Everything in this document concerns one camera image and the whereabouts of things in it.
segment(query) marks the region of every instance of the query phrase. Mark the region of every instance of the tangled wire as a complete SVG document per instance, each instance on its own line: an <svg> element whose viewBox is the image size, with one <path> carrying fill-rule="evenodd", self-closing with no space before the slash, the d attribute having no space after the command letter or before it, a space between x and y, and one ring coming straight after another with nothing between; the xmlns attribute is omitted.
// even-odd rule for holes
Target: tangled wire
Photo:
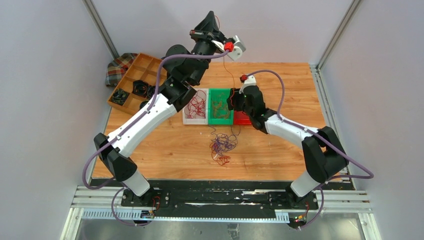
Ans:
<svg viewBox="0 0 424 240"><path fill-rule="evenodd" d="M227 95L224 93L216 96L215 99L212 99L212 116L215 119L228 119L230 117L230 110L227 106Z"/></svg>
<svg viewBox="0 0 424 240"><path fill-rule="evenodd" d="M206 92L197 90L193 98L188 102L184 109L187 119L205 119L206 118Z"/></svg>
<svg viewBox="0 0 424 240"><path fill-rule="evenodd" d="M237 143L237 136L240 134L241 127L238 130L237 134L234 134L233 127L231 127L231 135L227 135L225 133L215 133L216 128L213 126L209 126L213 128L213 131L210 133L211 135L215 135L215 138L212 139L209 147L211 150L212 159L219 164L220 166L224 166L225 164L230 162L231 157L224 155L225 152L233 150Z"/></svg>

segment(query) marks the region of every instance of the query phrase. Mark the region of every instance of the red tray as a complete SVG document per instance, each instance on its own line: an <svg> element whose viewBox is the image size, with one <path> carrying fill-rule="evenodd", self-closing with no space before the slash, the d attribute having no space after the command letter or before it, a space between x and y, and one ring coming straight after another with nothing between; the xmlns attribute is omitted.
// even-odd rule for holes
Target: red tray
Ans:
<svg viewBox="0 0 424 240"><path fill-rule="evenodd" d="M251 125L249 117L242 111L234 111L233 125Z"/></svg>

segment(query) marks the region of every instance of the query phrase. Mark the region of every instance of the plaid cloth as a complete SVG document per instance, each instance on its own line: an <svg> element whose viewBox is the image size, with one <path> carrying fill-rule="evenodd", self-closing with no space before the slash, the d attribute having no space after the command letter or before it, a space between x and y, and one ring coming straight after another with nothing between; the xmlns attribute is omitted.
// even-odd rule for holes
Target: plaid cloth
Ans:
<svg viewBox="0 0 424 240"><path fill-rule="evenodd" d="M107 65L106 86L114 87L137 57L137 53L124 53Z"/></svg>

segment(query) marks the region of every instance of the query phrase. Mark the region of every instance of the gray wall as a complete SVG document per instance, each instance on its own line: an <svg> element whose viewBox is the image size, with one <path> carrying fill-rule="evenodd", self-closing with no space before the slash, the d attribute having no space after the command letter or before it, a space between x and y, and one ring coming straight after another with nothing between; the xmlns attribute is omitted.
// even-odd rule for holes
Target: gray wall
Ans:
<svg viewBox="0 0 424 240"><path fill-rule="evenodd" d="M58 239L112 57L81 0L2 1L0 39L0 239Z"/></svg>
<svg viewBox="0 0 424 240"><path fill-rule="evenodd" d="M247 51L239 62L317 63L352 0L93 0L120 54L189 51L189 31L212 10Z"/></svg>
<svg viewBox="0 0 424 240"><path fill-rule="evenodd" d="M375 173L356 183L384 240L424 236L423 43L423 1L364 0L323 70L345 149Z"/></svg>

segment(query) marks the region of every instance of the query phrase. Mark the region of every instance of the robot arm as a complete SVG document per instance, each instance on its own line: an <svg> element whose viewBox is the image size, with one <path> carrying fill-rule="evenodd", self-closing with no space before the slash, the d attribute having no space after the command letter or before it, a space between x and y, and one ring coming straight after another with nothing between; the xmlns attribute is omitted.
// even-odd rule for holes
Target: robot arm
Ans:
<svg viewBox="0 0 424 240"><path fill-rule="evenodd" d="M101 161L118 182L130 188L137 196L147 192L150 184L130 158L134 149L153 129L189 103L196 94L191 86L200 84L214 53L221 53L222 56L228 54L235 61L246 50L237 36L225 38L219 31L213 11L189 34L196 42L192 51L177 44L166 52L161 65L167 71L167 79L158 88L156 97L108 136L99 133L94 138L97 151L103 149L99 153Z"/></svg>
<svg viewBox="0 0 424 240"><path fill-rule="evenodd" d="M306 171L287 187L289 200L293 205L303 199L317 186L328 181L333 175L348 165L348 161L326 146L313 133L324 137L336 148L344 152L333 129L310 127L292 121L265 106L264 98L253 75L240 78L241 88L232 88L227 99L228 108L243 111L257 130L265 134L279 136L303 149Z"/></svg>

